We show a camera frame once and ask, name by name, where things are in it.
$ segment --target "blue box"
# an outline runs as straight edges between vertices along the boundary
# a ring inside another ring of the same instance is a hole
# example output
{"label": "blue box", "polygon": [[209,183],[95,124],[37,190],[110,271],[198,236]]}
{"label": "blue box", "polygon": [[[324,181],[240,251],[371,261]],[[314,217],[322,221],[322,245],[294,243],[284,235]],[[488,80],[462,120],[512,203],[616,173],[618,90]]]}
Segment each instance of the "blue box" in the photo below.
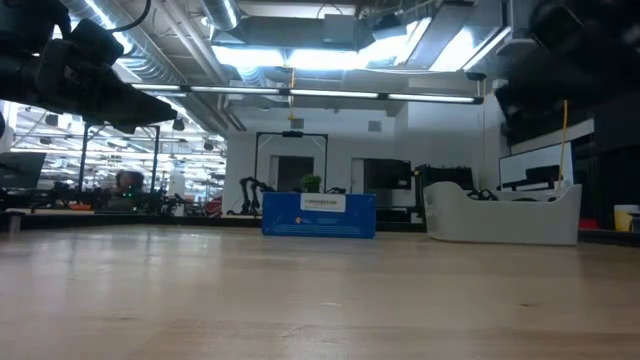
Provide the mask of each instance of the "blue box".
{"label": "blue box", "polygon": [[262,233],[373,238],[376,236],[376,196],[265,193]]}

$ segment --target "yellow object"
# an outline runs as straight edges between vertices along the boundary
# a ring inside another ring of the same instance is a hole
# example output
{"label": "yellow object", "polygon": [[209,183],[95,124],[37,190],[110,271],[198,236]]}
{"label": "yellow object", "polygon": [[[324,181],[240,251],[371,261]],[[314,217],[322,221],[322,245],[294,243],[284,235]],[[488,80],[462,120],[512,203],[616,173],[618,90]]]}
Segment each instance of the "yellow object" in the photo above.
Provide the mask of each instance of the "yellow object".
{"label": "yellow object", "polygon": [[640,206],[638,205],[616,205],[613,207],[613,214],[616,220],[616,231],[629,232],[631,227],[631,219],[633,217],[630,213],[640,212]]}
{"label": "yellow object", "polygon": [[569,101],[564,101],[564,124],[562,125],[562,151],[560,152],[560,175],[558,189],[562,187],[562,169],[564,168],[564,148],[567,145],[567,124],[569,123]]}

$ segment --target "doorway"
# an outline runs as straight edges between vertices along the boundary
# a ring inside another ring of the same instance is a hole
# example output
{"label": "doorway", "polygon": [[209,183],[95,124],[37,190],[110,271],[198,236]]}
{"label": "doorway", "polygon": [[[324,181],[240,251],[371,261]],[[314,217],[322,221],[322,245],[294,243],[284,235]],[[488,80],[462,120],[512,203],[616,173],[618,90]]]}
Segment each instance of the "doorway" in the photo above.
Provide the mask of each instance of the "doorway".
{"label": "doorway", "polygon": [[274,156],[271,158],[271,169],[272,174],[277,175],[276,179],[272,179],[272,183],[276,184],[278,191],[302,189],[302,178],[313,174],[313,165],[313,157]]}

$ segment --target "black metal frame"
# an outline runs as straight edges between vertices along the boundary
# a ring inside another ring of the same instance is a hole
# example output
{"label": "black metal frame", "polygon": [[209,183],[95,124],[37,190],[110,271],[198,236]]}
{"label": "black metal frame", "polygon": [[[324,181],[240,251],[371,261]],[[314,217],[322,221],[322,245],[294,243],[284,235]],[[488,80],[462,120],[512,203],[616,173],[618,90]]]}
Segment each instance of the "black metal frame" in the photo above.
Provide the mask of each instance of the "black metal frame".
{"label": "black metal frame", "polygon": [[[84,183],[84,165],[87,160],[87,145],[91,139],[89,138],[89,129],[95,126],[93,124],[84,124],[84,135],[82,137],[82,155],[80,156],[80,174],[78,177],[78,193],[82,192]],[[155,191],[156,186],[156,173],[158,170],[158,152],[160,152],[160,126],[142,126],[147,129],[154,129],[156,131],[156,138],[153,147],[153,169],[151,170],[151,189],[149,192]]]}
{"label": "black metal frame", "polygon": [[[262,132],[259,131],[256,133],[256,143],[255,143],[255,151],[254,151],[254,158],[253,158],[253,177],[254,178],[258,178],[258,153],[260,150],[260,146],[259,146],[259,142],[260,142],[260,137],[262,135],[279,135],[282,137],[286,137],[285,136],[286,132],[271,132],[271,131],[266,131],[266,132]],[[302,133],[301,137],[307,137],[307,136],[318,136],[324,139],[324,177],[322,178],[322,185],[324,188],[324,192],[327,192],[327,154],[329,153],[329,135],[327,134],[308,134],[308,133]]]}

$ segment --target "potted plant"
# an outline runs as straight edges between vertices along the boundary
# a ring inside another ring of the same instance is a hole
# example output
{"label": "potted plant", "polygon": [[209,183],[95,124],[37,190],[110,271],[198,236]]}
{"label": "potted plant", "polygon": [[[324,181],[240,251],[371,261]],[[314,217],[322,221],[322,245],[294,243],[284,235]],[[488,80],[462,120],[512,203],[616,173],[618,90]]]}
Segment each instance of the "potted plant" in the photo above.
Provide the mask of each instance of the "potted plant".
{"label": "potted plant", "polygon": [[319,193],[321,182],[322,178],[320,176],[308,174],[302,178],[302,188],[304,192]]}

